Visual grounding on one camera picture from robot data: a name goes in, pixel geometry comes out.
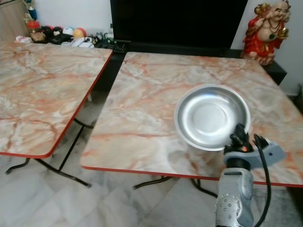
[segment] marble table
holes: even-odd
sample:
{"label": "marble table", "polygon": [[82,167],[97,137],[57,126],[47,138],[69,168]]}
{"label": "marble table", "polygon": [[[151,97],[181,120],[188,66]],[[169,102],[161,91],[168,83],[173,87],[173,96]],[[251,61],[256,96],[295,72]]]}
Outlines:
{"label": "marble table", "polygon": [[[231,87],[247,102],[257,133],[287,158],[269,168],[273,185],[303,186],[303,117],[256,62],[127,53],[80,163],[86,169],[218,180],[223,152],[190,147],[177,135],[176,103],[190,89]],[[252,171],[265,184],[263,169]]]}
{"label": "marble table", "polygon": [[0,43],[0,154],[27,160],[52,155],[111,54]]}

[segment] metal bowl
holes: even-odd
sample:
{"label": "metal bowl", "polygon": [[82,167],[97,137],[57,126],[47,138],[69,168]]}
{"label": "metal bowl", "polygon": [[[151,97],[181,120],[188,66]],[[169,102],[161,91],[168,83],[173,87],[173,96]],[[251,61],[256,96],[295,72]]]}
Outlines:
{"label": "metal bowl", "polygon": [[238,123],[250,128],[250,110],[243,98],[228,87],[206,85],[191,90],[177,104],[178,133],[191,146],[209,151],[230,145]]}

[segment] television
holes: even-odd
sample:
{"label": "television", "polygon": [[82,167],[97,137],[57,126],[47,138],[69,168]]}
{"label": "television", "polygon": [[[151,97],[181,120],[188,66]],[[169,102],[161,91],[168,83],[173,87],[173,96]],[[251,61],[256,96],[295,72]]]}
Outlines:
{"label": "television", "polygon": [[115,40],[230,48],[248,0],[111,0]]}

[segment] tiled floor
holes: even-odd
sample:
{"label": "tiled floor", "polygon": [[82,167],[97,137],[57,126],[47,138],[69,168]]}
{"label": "tiled floor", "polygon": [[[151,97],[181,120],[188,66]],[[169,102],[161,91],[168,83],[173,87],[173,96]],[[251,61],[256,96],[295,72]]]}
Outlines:
{"label": "tiled floor", "polygon": [[[99,115],[106,95],[94,93],[78,119],[90,124]],[[59,167],[80,126],[73,123],[55,154],[47,159]],[[85,129],[63,171],[92,183],[91,188],[47,171],[31,160],[10,175],[4,172],[24,158],[0,156],[0,227],[210,227],[214,226],[215,199],[196,190],[188,179],[134,191],[132,186],[154,176],[82,169],[81,152],[89,138]],[[217,182],[202,181],[217,192]],[[264,207],[266,190],[256,187],[252,205],[255,219]],[[303,226],[285,188],[274,188],[263,226]]]}

